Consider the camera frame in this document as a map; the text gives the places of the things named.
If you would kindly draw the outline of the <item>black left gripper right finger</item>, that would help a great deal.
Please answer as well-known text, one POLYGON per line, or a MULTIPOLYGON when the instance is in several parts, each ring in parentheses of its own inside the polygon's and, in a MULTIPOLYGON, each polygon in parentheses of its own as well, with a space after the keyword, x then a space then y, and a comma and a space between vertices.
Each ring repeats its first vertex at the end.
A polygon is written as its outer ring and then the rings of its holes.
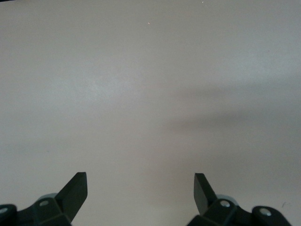
POLYGON ((199 214, 189 226, 290 226, 278 210, 255 206, 251 212, 242 209, 231 197, 216 195, 203 173, 194 176, 194 200, 199 214))

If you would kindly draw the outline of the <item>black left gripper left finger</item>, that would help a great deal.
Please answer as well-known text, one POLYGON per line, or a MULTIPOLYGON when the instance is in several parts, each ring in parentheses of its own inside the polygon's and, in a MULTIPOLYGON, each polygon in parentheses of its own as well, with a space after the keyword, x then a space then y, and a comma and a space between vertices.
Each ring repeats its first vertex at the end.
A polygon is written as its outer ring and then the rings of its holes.
POLYGON ((87 174, 78 172, 58 192, 40 197, 24 210, 0 206, 2 226, 70 226, 87 198, 87 174))

